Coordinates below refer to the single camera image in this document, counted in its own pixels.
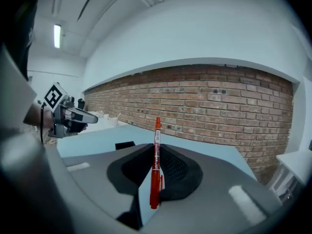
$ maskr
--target red brick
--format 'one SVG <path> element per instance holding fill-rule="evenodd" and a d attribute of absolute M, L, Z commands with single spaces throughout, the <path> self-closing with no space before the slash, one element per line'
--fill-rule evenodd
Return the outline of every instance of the red brick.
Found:
<path fill-rule="evenodd" d="M 226 119 L 226 124 L 228 125 L 238 125 L 238 123 L 239 123 L 238 119 L 231 119 L 231 118 Z"/>
<path fill-rule="evenodd" d="M 265 100 L 258 100 L 258 106 L 261 106 L 261 107 L 273 107 L 273 102 L 265 101 Z"/>
<path fill-rule="evenodd" d="M 247 153 L 246 157 L 261 157 L 263 155 L 263 152 L 252 152 L 252 153 Z"/>
<path fill-rule="evenodd" d="M 178 87 L 180 84 L 178 81 L 168 82 L 168 87 Z"/>
<path fill-rule="evenodd" d="M 241 97 L 222 96 L 222 102 L 246 104 L 247 100 L 246 98 L 241 98 Z"/>
<path fill-rule="evenodd" d="M 252 134 L 254 132 L 253 127 L 244 127 L 244 133 Z"/>
<path fill-rule="evenodd" d="M 157 116 L 147 115 L 146 118 L 150 120 L 156 120 Z"/>
<path fill-rule="evenodd" d="M 245 73 L 237 68 L 221 68 L 221 74 L 228 76 L 245 76 Z"/>
<path fill-rule="evenodd" d="M 282 103 L 282 99 L 280 97 L 276 97 L 276 96 L 270 96 L 270 101 Z"/>
<path fill-rule="evenodd" d="M 197 107 L 198 106 L 198 101 L 187 100 L 185 102 L 185 106 L 187 106 L 187 107 Z"/>
<path fill-rule="evenodd" d="M 179 111 L 179 107 L 166 106 L 166 111 L 178 112 Z"/>
<path fill-rule="evenodd" d="M 270 114 L 271 115 L 282 115 L 282 111 L 278 110 L 278 109 L 270 108 Z"/>
<path fill-rule="evenodd" d="M 257 87 L 253 86 L 253 85 L 247 85 L 247 90 L 248 91 L 257 92 Z"/>
<path fill-rule="evenodd" d="M 220 95 L 208 95 L 207 99 L 213 100 L 213 101 L 221 101 L 221 96 Z"/>
<path fill-rule="evenodd" d="M 239 82 L 239 77 L 238 76 L 228 76 L 228 81 Z"/>
<path fill-rule="evenodd" d="M 199 80 L 199 75 L 186 75 L 185 80 Z"/>
<path fill-rule="evenodd" d="M 263 107 L 263 108 L 261 108 L 261 113 L 268 114 L 268 113 L 270 113 L 270 109 Z"/>
<path fill-rule="evenodd" d="M 279 104 L 278 103 L 273 103 L 273 108 L 279 109 Z"/>
<path fill-rule="evenodd" d="M 214 89 L 213 88 L 200 88 L 200 92 L 203 94 L 213 94 Z"/>
<path fill-rule="evenodd" d="M 151 103 L 151 104 L 159 104 L 159 99 L 151 99 L 149 103 Z"/>
<path fill-rule="evenodd" d="M 209 115 L 209 116 L 220 116 L 220 110 L 206 109 L 206 115 Z"/>
<path fill-rule="evenodd" d="M 272 95 L 273 94 L 272 89 L 269 89 L 269 88 L 257 87 L 257 91 L 259 93 L 268 94 L 268 95 Z"/>
<path fill-rule="evenodd" d="M 282 93 L 282 92 L 279 93 L 279 96 L 282 97 L 282 98 L 284 98 L 284 99 L 288 99 L 288 100 L 292 100 L 292 99 L 293 99 L 292 96 L 287 95 L 287 94 Z"/>
<path fill-rule="evenodd" d="M 172 112 L 163 112 L 163 111 L 160 111 L 160 116 L 172 117 L 172 118 L 183 118 L 183 114 L 172 113 Z"/>
<path fill-rule="evenodd" d="M 156 110 L 166 110 L 165 106 L 160 106 L 160 105 L 146 105 L 146 108 L 156 109 Z"/>
<path fill-rule="evenodd" d="M 292 111 L 291 106 L 287 106 L 287 105 L 283 105 L 283 104 L 280 104 L 279 106 L 280 106 L 280 109 L 282 109 L 282 110 Z"/>
<path fill-rule="evenodd" d="M 255 77 L 258 80 L 264 80 L 267 82 L 272 82 L 271 78 L 269 77 L 269 75 L 267 73 L 264 74 L 263 72 L 261 72 L 260 74 L 256 74 Z"/>
<path fill-rule="evenodd" d="M 207 87 L 206 81 L 181 81 L 181 87 Z"/>
<path fill-rule="evenodd" d="M 250 143 L 251 146 L 266 146 L 267 145 L 267 141 L 266 140 L 253 140 Z"/>
<path fill-rule="evenodd" d="M 218 129 L 218 125 L 206 123 L 206 124 L 205 124 L 205 129 L 217 130 L 217 129 Z"/>
<path fill-rule="evenodd" d="M 265 139 L 277 139 L 277 135 L 265 135 Z"/>
<path fill-rule="evenodd" d="M 221 111 L 222 117 L 241 118 L 241 112 Z"/>
<path fill-rule="evenodd" d="M 264 140 L 265 135 L 257 135 L 257 140 Z"/>
<path fill-rule="evenodd" d="M 177 123 L 177 125 L 188 126 L 188 127 L 197 127 L 197 128 L 204 128 L 205 127 L 204 123 L 194 122 L 194 121 L 186 121 L 186 120 L 181 120 L 181 119 L 177 119 L 176 123 Z"/>
<path fill-rule="evenodd" d="M 164 129 L 164 134 L 175 136 L 176 132 L 174 130 Z"/>
<path fill-rule="evenodd" d="M 207 70 L 207 74 L 220 74 L 220 67 L 214 65 L 206 65 L 206 64 L 199 64 L 199 66 L 204 66 Z"/>
<path fill-rule="evenodd" d="M 220 103 L 220 102 L 208 102 L 208 101 L 200 101 L 199 102 L 200 107 L 205 108 L 217 108 L 217 109 L 226 109 L 227 104 L 226 103 Z"/>
<path fill-rule="evenodd" d="M 180 99 L 207 100 L 207 95 L 202 94 L 182 94 Z"/>
<path fill-rule="evenodd" d="M 189 134 L 195 134 L 196 133 L 196 128 L 183 127 L 183 132 L 189 133 Z"/>
<path fill-rule="evenodd" d="M 184 119 L 187 120 L 197 120 L 197 115 L 193 115 L 193 114 L 184 114 Z"/>
<path fill-rule="evenodd" d="M 204 142 L 208 142 L 208 143 L 214 143 L 215 142 L 215 138 L 204 137 L 203 141 Z"/>
<path fill-rule="evenodd" d="M 255 114 L 254 113 L 247 113 L 246 119 L 255 119 Z"/>
<path fill-rule="evenodd" d="M 272 121 L 279 121 L 279 117 L 278 115 L 273 115 L 272 116 Z"/>
<path fill-rule="evenodd" d="M 279 92 L 278 92 L 278 91 L 273 90 L 273 95 L 278 97 L 278 96 L 279 96 Z"/>
<path fill-rule="evenodd" d="M 261 94 L 256 92 L 241 91 L 242 97 L 261 99 Z"/>
<path fill-rule="evenodd" d="M 230 96 L 240 96 L 240 90 L 228 89 L 228 95 L 230 95 Z"/>
<path fill-rule="evenodd" d="M 180 68 L 181 74 L 205 74 L 206 68 L 205 67 L 198 67 L 196 65 L 185 66 Z"/>
<path fill-rule="evenodd" d="M 169 124 L 176 124 L 176 119 L 175 118 L 165 118 L 165 122 Z"/>
<path fill-rule="evenodd" d="M 252 139 L 255 140 L 257 135 L 252 134 L 236 134 L 237 139 Z"/>
<path fill-rule="evenodd" d="M 192 107 L 179 107 L 180 113 L 188 113 L 188 114 L 206 114 L 206 110 L 203 108 L 192 108 Z"/>
<path fill-rule="evenodd" d="M 218 76 L 218 75 L 200 75 L 200 80 L 219 80 L 224 81 L 226 80 L 226 76 Z"/>
<path fill-rule="evenodd" d="M 160 101 L 160 104 L 163 105 L 174 105 L 174 106 L 183 106 L 184 101 L 183 100 L 174 100 L 174 99 L 162 99 Z"/>
<path fill-rule="evenodd" d="M 257 121 L 257 120 L 240 119 L 239 120 L 239 125 L 241 125 L 241 126 L 254 126 L 254 127 L 257 127 L 257 126 L 259 126 L 259 121 Z"/>
<path fill-rule="evenodd" d="M 208 87 L 221 88 L 222 84 L 220 81 L 208 81 Z"/>
<path fill-rule="evenodd" d="M 223 88 L 232 88 L 232 89 L 240 89 L 245 90 L 246 85 L 241 83 L 234 83 L 234 82 L 223 82 L 222 83 Z"/>
<path fill-rule="evenodd" d="M 261 112 L 261 107 L 241 105 L 240 106 L 240 110 L 243 111 L 243 112 L 260 113 Z"/>
<path fill-rule="evenodd" d="M 239 145 L 240 140 L 239 139 L 216 138 L 215 143 L 220 144 L 220 145 L 236 146 L 236 145 Z"/>
<path fill-rule="evenodd" d="M 269 84 L 269 88 L 271 88 L 273 90 L 282 91 L 282 88 L 280 86 L 277 86 L 277 85 L 272 84 L 272 83 Z"/>
<path fill-rule="evenodd" d="M 228 110 L 239 111 L 240 105 L 237 104 L 228 104 Z"/>
<path fill-rule="evenodd" d="M 195 141 L 203 141 L 203 136 L 185 134 L 185 133 L 180 133 L 180 132 L 177 132 L 175 135 L 179 138 L 186 138 L 186 139 L 195 140 Z"/>
<path fill-rule="evenodd" d="M 246 84 L 260 86 L 260 81 L 254 80 L 254 79 L 250 79 L 250 78 L 241 77 L 240 78 L 240 82 L 241 83 L 246 83 Z"/>
<path fill-rule="evenodd" d="M 235 133 L 223 133 L 224 138 L 236 138 Z"/>
<path fill-rule="evenodd" d="M 239 152 L 251 152 L 253 150 L 253 147 L 246 147 L 246 146 L 236 146 L 236 149 L 239 151 Z"/>
<path fill-rule="evenodd" d="M 242 133 L 244 127 L 240 126 L 227 126 L 227 125 L 219 125 L 218 128 L 220 131 L 225 131 L 225 132 L 236 132 L 236 133 Z"/>
<path fill-rule="evenodd" d="M 251 140 L 241 140 L 239 145 L 241 146 L 250 146 Z"/>
<path fill-rule="evenodd" d="M 261 94 L 261 99 L 262 100 L 270 100 L 270 96 L 267 94 Z"/>
<path fill-rule="evenodd" d="M 184 90 L 184 93 L 188 93 L 188 94 L 197 94 L 198 92 L 199 92 L 199 89 L 198 88 L 188 88 L 188 87 L 186 87 L 186 88 L 183 88 L 183 90 Z"/>
<path fill-rule="evenodd" d="M 247 99 L 247 104 L 256 106 L 257 100 L 256 99 Z"/>
<path fill-rule="evenodd" d="M 257 115 L 256 119 L 272 121 L 272 116 L 270 116 L 270 115 Z"/>
<path fill-rule="evenodd" d="M 281 122 L 269 122 L 269 123 L 268 123 L 268 127 L 277 127 L 277 128 L 280 128 L 280 127 L 281 127 Z"/>
<path fill-rule="evenodd" d="M 198 116 L 198 121 L 225 124 L 225 118 L 220 117 Z"/>
<path fill-rule="evenodd" d="M 196 129 L 196 134 L 197 135 L 205 135 L 205 136 L 211 136 L 211 137 L 223 137 L 222 132 L 215 132 L 215 131 L 210 131 L 206 129 Z"/>

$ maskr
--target fluorescent light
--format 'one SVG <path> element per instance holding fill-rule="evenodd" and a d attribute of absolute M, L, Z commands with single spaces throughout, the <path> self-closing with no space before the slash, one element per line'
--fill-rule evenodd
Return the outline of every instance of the fluorescent light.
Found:
<path fill-rule="evenodd" d="M 54 47 L 58 49 L 60 47 L 60 25 L 58 24 L 54 25 Z"/>

